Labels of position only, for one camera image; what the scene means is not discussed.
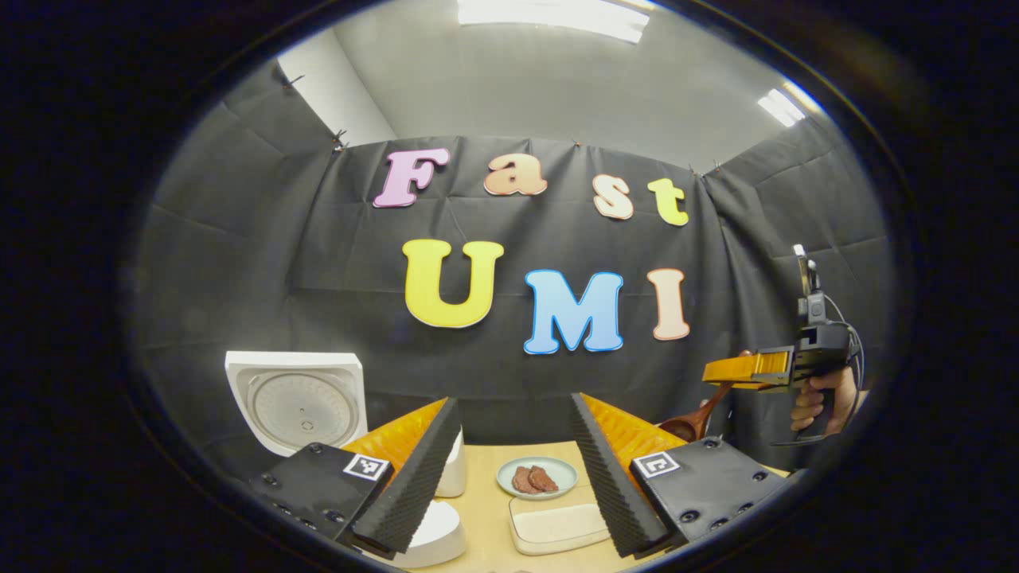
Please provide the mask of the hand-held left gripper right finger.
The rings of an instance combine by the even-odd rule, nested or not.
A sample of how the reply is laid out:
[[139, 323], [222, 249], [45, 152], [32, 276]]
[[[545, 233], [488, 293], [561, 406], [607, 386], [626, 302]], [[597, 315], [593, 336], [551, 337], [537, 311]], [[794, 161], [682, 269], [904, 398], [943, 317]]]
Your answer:
[[714, 537], [795, 483], [723, 439], [687, 442], [586, 394], [572, 395], [570, 425], [621, 557]]

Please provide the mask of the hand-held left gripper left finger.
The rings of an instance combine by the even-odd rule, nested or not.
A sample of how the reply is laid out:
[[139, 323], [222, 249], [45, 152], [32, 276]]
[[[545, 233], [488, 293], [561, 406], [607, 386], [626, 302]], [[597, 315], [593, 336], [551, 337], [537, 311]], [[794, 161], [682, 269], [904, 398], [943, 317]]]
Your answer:
[[309, 442], [247, 483], [318, 536], [392, 558], [410, 548], [461, 428], [459, 401], [447, 396], [343, 447]]

